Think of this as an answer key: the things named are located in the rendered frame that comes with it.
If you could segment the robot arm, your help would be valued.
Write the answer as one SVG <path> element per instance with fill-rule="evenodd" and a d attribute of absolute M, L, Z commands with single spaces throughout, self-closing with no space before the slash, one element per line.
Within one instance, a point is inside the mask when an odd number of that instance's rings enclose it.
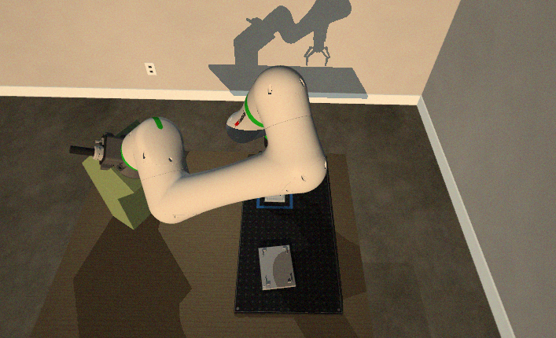
<path fill-rule="evenodd" d="M 264 70 L 227 120 L 226 132 L 237 143 L 264 136 L 266 149 L 190 174 L 180 129 L 169 119 L 152 117 L 120 137 L 104 132 L 93 149 L 71 145 L 69 153 L 93 156 L 101 170 L 114 166 L 128 178 L 140 178 L 149 210 L 170 224 L 244 200 L 306 193 L 326 176 L 307 85 L 291 67 Z"/>

